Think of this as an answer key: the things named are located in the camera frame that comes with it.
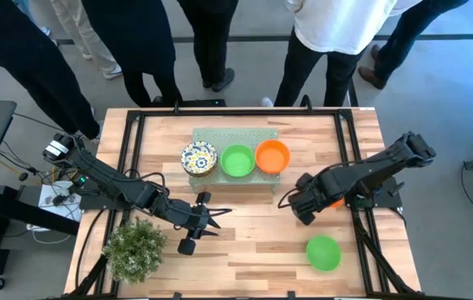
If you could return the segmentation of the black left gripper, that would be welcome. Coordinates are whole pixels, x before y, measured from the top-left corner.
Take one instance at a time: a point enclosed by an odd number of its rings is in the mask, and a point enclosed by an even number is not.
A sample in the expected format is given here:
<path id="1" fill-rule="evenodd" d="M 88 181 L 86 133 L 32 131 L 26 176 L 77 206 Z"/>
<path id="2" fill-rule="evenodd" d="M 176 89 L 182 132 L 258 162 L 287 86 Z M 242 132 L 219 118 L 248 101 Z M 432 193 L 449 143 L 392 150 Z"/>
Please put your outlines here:
<path id="1" fill-rule="evenodd" d="M 207 209 L 206 204 L 210 201 L 209 192 L 201 192 L 197 195 L 196 206 L 179 199 L 167 199 L 164 208 L 159 213 L 159 218 L 174 225 L 175 229 L 185 228 L 187 235 L 179 242 L 177 251 L 182 255 L 191 256 L 196 248 L 196 240 L 203 236 L 218 236 L 217 232 L 208 228 L 220 229 L 221 227 L 213 219 L 223 214 L 231 213 L 230 208 Z"/>

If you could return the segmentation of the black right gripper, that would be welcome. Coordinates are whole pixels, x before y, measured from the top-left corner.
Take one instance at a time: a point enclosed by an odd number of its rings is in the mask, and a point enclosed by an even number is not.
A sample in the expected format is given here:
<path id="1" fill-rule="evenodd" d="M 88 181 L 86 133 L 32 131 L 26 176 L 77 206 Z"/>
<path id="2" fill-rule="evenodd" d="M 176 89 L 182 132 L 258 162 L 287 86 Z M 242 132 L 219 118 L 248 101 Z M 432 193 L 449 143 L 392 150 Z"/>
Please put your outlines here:
<path id="1" fill-rule="evenodd" d="M 296 193 L 288 197 L 292 212 L 306 226 L 315 220 L 314 213 L 319 213 L 338 201 L 338 197 L 327 197 L 309 173 L 300 176 L 296 181 Z"/>

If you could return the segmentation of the yellow patterned mini bowl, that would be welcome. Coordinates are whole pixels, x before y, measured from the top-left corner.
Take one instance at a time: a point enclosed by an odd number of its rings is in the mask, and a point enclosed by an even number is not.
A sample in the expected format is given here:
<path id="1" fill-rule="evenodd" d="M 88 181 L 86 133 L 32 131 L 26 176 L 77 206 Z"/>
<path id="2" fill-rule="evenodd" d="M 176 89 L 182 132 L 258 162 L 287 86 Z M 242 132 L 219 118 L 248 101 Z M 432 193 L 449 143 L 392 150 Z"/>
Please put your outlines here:
<path id="1" fill-rule="evenodd" d="M 197 141 L 188 144 L 181 153 L 181 165 L 193 177 L 204 177 L 216 168 L 217 149 L 209 142 Z"/>

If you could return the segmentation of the green mini bowl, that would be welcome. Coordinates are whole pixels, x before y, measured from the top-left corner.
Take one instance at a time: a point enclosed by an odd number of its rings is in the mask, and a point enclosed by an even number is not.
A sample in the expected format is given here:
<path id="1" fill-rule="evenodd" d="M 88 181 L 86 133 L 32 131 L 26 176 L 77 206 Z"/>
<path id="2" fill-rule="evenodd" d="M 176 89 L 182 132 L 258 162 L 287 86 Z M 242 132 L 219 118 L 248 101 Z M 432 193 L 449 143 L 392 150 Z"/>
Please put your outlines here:
<path id="1" fill-rule="evenodd" d="M 315 236 L 306 245 L 306 258 L 319 271 L 333 271 L 340 264 L 341 248 L 331 237 Z"/>
<path id="2" fill-rule="evenodd" d="M 234 144 L 226 147 L 220 156 L 223 172 L 233 178 L 243 178 L 255 167 L 254 152 L 245 145 Z"/>

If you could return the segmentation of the potted green plant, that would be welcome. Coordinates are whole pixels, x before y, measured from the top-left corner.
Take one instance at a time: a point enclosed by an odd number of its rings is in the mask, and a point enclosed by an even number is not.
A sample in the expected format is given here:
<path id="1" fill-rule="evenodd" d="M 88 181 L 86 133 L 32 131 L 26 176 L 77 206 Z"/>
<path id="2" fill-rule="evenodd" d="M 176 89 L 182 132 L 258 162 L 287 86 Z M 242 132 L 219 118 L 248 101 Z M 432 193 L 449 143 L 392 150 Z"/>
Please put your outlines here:
<path id="1" fill-rule="evenodd" d="M 135 217 L 114 232 L 102 252 L 115 281 L 144 283 L 163 262 L 167 236 L 152 222 Z"/>

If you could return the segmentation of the grey-green perforated metal rack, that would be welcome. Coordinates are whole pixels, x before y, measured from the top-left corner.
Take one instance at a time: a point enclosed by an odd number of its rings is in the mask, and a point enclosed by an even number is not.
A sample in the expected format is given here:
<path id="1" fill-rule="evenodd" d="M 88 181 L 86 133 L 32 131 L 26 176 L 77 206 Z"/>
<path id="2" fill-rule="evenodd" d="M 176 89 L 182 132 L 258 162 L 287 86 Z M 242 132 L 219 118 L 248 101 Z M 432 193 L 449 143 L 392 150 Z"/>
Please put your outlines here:
<path id="1" fill-rule="evenodd" d="M 194 128 L 192 130 L 193 142 L 208 142 L 221 156 L 222 151 L 233 145 L 241 144 L 252 151 L 264 140 L 278 139 L 278 131 L 273 128 Z M 272 192 L 281 183 L 280 174 L 267 174 L 255 166 L 250 174 L 245 177 L 231 177 L 217 164 L 214 171 L 205 177 L 190 176 L 188 180 L 195 193 L 203 192 L 214 187 L 253 186 L 270 189 Z"/>

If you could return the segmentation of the black box with green lights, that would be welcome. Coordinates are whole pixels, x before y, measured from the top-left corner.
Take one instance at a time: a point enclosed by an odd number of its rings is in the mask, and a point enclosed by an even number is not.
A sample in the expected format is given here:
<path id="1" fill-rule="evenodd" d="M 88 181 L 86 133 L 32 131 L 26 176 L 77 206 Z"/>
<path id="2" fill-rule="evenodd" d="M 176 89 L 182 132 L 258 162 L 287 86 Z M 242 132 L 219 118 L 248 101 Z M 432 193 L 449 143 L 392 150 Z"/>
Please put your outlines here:
<path id="1" fill-rule="evenodd" d="M 196 99 L 196 100 L 183 100 L 179 106 L 183 108 L 216 108 L 225 107 L 227 104 L 224 99 Z"/>

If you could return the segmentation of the person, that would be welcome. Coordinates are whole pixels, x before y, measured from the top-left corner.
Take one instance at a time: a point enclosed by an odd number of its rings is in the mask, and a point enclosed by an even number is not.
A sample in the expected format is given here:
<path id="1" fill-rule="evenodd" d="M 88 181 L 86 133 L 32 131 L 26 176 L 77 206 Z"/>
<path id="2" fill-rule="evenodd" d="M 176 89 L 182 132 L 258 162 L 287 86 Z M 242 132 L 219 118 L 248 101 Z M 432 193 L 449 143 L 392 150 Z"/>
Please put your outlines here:
<path id="1" fill-rule="evenodd" d="M 382 90 L 391 74 L 405 61 L 419 35 L 441 14 L 459 8 L 470 0 L 422 0 L 409 8 L 396 24 L 396 28 L 382 47 L 373 45 L 373 69 L 359 67 L 361 78 L 374 88 Z"/>
<path id="2" fill-rule="evenodd" d="M 386 19 L 421 0 L 284 0 L 294 14 L 276 98 L 263 107 L 291 107 L 313 68 L 327 56 L 325 107 L 343 105 L 357 63 Z"/>
<path id="3" fill-rule="evenodd" d="M 12 0 L 0 0 L 0 67 L 64 132 L 100 136 L 101 125 L 63 55 Z"/>
<path id="4" fill-rule="evenodd" d="M 226 67 L 227 41 L 239 0 L 177 0 L 193 31 L 193 50 L 204 88 L 220 92 L 234 70 Z"/>
<path id="5" fill-rule="evenodd" d="M 141 108 L 182 100 L 176 51 L 162 0 L 81 0 L 93 29 L 122 68 L 128 95 Z"/>
<path id="6" fill-rule="evenodd" d="M 81 0 L 50 0 L 58 21 L 87 60 L 92 59 L 103 76 L 112 80 L 122 68 L 92 28 Z"/>

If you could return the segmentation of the black metal table frame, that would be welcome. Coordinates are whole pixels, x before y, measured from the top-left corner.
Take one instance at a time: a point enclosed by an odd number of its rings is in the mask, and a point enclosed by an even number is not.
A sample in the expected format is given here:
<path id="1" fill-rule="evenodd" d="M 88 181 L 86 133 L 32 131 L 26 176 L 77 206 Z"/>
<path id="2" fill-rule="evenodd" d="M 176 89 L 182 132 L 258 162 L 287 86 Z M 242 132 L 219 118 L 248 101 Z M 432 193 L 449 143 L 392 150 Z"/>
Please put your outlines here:
<path id="1" fill-rule="evenodd" d="M 277 206 L 303 173 L 384 149 L 373 109 L 111 109 L 97 156 L 121 170 L 135 166 L 140 174 L 165 182 L 174 198 L 193 202 L 196 194 L 179 155 L 194 128 L 276 129 L 291 151 L 281 183 L 273 192 L 253 186 L 214 187 L 210 206 L 232 210 L 217 219 L 218 236 L 202 238 L 195 252 L 184 256 L 177 252 L 184 232 L 162 222 L 168 244 L 158 272 L 137 285 L 114 282 L 105 274 L 97 280 L 96 291 L 121 298 L 170 298 L 175 293 L 201 299 L 259 298 L 289 292 L 303 298 L 361 296 L 367 288 L 380 288 L 375 261 L 359 259 L 348 209 L 328 208 L 304 226 L 289 209 Z M 333 271 L 319 271 L 306 258 L 308 241 L 320 235 L 333 238 L 341 248 L 340 264 Z"/>

